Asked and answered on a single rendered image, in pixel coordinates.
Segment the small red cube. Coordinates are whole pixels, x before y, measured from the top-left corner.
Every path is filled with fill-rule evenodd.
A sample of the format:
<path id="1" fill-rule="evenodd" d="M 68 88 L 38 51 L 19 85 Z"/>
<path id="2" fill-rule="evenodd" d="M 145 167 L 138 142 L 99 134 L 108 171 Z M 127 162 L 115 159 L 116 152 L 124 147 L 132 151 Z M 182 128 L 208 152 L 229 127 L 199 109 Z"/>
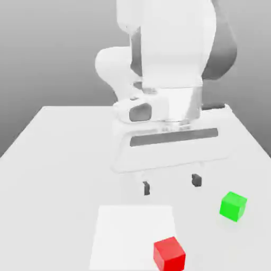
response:
<path id="1" fill-rule="evenodd" d="M 186 253 L 175 237 L 153 244 L 153 260 L 159 271 L 183 271 Z"/>

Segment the small green cube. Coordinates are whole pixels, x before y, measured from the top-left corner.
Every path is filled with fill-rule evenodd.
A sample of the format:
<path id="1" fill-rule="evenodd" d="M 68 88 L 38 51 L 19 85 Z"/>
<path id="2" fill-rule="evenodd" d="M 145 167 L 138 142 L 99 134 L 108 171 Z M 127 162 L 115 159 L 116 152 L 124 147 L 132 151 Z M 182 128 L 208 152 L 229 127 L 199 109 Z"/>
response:
<path id="1" fill-rule="evenodd" d="M 238 222 L 245 212 L 246 203 L 247 198 L 234 192 L 228 192 L 221 200 L 219 213 L 225 218 Z"/>

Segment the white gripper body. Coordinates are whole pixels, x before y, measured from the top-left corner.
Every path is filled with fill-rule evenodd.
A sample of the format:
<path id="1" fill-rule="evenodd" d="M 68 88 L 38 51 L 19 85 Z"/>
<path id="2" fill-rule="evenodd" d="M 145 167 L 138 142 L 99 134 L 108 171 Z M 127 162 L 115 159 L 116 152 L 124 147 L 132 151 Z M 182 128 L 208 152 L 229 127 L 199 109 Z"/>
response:
<path id="1" fill-rule="evenodd" d="M 112 123 L 112 169 L 130 173 L 227 158 L 225 129 L 196 121 L 193 124 L 155 122 Z"/>

